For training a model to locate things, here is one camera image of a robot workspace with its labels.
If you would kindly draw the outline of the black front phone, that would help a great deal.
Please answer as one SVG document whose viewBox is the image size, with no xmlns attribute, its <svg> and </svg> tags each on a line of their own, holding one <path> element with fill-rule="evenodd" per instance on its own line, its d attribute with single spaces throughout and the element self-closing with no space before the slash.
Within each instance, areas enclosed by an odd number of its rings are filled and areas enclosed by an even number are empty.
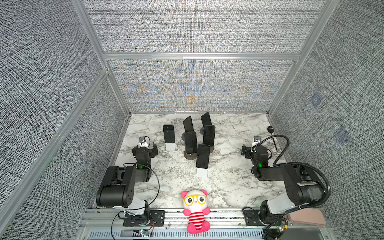
<svg viewBox="0 0 384 240">
<path fill-rule="evenodd" d="M 207 169 L 209 167 L 211 147 L 209 145 L 198 145 L 196 167 Z"/>
</svg>

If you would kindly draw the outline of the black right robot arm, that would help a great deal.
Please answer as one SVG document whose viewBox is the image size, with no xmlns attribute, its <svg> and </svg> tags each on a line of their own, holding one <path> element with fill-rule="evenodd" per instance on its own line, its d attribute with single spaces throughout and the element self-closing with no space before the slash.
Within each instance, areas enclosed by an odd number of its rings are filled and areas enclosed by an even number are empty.
<svg viewBox="0 0 384 240">
<path fill-rule="evenodd" d="M 271 151 L 262 145 L 242 146 L 241 155 L 252 161 L 251 173 L 259 181 L 280 181 L 285 192 L 262 202 L 259 219 L 265 225 L 282 220 L 285 215 L 325 203 L 331 186 L 325 175 L 315 167 L 299 162 L 268 165 Z"/>
</svg>

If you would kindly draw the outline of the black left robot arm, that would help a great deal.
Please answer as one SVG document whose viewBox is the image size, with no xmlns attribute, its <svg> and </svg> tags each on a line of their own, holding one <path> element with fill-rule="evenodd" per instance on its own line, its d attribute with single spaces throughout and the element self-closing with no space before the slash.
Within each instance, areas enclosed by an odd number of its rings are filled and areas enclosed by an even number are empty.
<svg viewBox="0 0 384 240">
<path fill-rule="evenodd" d="M 118 218 L 125 227 L 154 226 L 157 213 L 151 214 L 153 202 L 141 200 L 135 195 L 135 184 L 149 182 L 156 174 L 151 168 L 151 159 L 158 155 L 158 147 L 133 148 L 135 163 L 124 167 L 108 167 L 99 187 L 96 203 L 98 207 L 117 209 Z"/>
</svg>

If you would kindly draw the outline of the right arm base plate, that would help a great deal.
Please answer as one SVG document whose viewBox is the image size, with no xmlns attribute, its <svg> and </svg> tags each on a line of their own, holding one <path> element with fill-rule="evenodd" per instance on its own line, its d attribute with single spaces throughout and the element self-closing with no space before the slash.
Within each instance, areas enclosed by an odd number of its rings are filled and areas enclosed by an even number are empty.
<svg viewBox="0 0 384 240">
<path fill-rule="evenodd" d="M 264 226 L 259 216 L 259 209 L 244 208 L 242 213 L 247 227 Z"/>
</svg>

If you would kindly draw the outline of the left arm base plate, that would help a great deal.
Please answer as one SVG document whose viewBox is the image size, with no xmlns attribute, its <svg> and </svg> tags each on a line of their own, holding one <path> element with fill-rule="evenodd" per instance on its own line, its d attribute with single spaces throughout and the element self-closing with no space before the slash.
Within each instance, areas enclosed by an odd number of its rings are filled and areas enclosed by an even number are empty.
<svg viewBox="0 0 384 240">
<path fill-rule="evenodd" d="M 164 210 L 149 210 L 142 215 L 131 215 L 126 213 L 124 227 L 163 227 L 165 222 Z"/>
</svg>

